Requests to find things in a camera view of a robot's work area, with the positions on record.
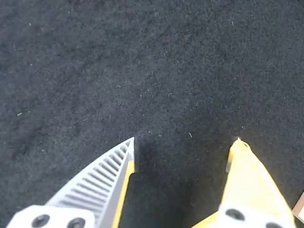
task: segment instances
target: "screw head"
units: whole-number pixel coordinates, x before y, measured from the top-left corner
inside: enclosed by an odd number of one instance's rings
[[[33,228],[43,227],[48,223],[48,221],[49,221],[49,215],[39,215],[33,220],[32,227]]]
[[[83,218],[75,218],[68,223],[67,228],[83,228],[85,224],[86,221]]]

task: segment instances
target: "carpet fiber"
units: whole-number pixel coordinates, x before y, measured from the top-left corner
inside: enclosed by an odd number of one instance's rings
[[[0,227],[135,136],[121,228],[216,211],[248,142],[304,190],[302,0],[0,1]]]

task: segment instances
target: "gray carpet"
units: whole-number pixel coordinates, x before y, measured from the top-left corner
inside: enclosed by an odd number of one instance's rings
[[[0,227],[135,136],[120,227],[214,212],[247,141],[304,190],[302,0],[0,1]]]

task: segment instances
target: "floor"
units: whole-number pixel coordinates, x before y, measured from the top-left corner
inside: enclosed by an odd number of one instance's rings
[[[0,227],[136,137],[121,228],[214,212],[248,142],[304,190],[303,0],[0,1]]]

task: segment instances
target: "dark carpet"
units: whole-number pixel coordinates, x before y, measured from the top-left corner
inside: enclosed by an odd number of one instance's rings
[[[135,136],[121,228],[216,211],[248,142],[304,190],[302,0],[0,1],[0,227]]]

